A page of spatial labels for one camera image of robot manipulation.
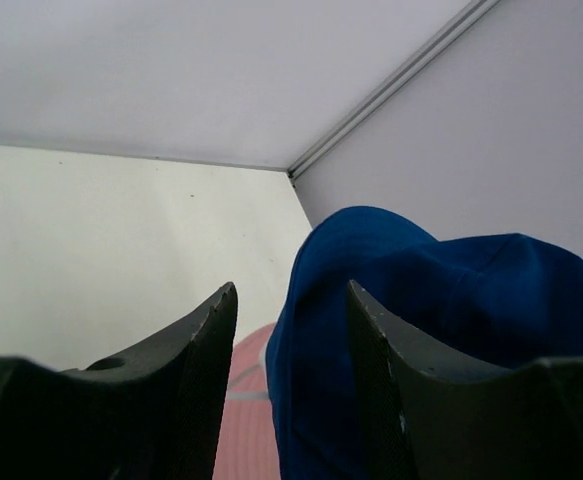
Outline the pink bucket hat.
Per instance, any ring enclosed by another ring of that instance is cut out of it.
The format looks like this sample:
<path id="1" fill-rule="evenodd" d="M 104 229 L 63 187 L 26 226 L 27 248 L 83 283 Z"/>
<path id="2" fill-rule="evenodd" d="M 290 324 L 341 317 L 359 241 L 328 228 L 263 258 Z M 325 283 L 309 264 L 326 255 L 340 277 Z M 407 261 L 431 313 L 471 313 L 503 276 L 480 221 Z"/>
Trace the pink bucket hat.
<path id="1" fill-rule="evenodd" d="M 278 450 L 267 391 L 265 325 L 234 348 L 213 471 L 216 480 L 276 480 Z"/>

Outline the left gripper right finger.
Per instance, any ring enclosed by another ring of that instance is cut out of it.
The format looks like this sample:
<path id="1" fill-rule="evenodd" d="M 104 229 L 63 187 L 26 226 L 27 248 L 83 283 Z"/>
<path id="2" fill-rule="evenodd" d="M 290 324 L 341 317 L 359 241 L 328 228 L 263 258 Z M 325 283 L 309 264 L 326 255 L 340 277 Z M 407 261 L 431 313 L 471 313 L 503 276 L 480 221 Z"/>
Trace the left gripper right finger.
<path id="1" fill-rule="evenodd" d="M 583 357 L 517 369 L 466 355 L 347 288 L 373 479 L 583 479 Z"/>

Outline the dark blue bucket hat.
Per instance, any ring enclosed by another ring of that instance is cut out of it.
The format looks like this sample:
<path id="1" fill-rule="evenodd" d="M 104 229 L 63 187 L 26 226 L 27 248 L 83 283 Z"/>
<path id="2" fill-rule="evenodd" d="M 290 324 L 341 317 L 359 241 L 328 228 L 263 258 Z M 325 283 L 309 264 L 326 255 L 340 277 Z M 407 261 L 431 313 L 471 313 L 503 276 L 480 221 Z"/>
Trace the dark blue bucket hat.
<path id="1" fill-rule="evenodd" d="M 300 248 L 265 365 L 280 474 L 362 479 L 346 291 L 468 355 L 514 368 L 583 356 L 583 259 L 518 234 L 440 241 L 391 211 L 354 206 Z"/>

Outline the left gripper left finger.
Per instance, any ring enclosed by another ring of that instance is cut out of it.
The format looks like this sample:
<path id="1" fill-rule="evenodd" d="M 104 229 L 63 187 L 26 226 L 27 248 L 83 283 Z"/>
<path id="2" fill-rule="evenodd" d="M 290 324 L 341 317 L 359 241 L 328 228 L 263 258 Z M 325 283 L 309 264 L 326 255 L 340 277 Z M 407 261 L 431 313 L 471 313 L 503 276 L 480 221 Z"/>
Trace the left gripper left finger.
<path id="1" fill-rule="evenodd" d="M 195 310 L 86 369 L 0 357 L 0 479 L 209 479 L 238 297 Z"/>

